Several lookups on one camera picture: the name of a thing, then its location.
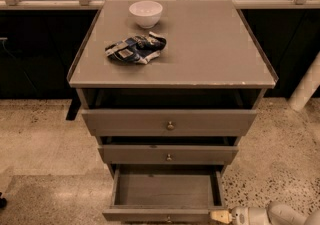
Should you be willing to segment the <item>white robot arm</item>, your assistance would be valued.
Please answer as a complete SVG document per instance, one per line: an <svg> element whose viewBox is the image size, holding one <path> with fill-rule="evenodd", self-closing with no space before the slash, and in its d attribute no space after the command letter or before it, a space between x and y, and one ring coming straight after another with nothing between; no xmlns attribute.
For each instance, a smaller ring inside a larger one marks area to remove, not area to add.
<svg viewBox="0 0 320 225"><path fill-rule="evenodd" d="M306 217L287 204L272 201L266 208L235 207L211 211L210 218L225 225L320 225L320 210Z"/></svg>

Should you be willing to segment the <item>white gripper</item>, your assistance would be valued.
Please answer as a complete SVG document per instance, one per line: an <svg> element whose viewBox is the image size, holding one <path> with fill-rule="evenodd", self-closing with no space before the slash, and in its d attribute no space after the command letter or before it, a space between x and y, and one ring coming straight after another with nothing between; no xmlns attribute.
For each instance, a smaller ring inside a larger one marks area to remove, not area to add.
<svg viewBox="0 0 320 225"><path fill-rule="evenodd" d="M228 210L213 210L210 218L214 222L233 225L270 225L267 211L259 207L235 207Z"/></svg>

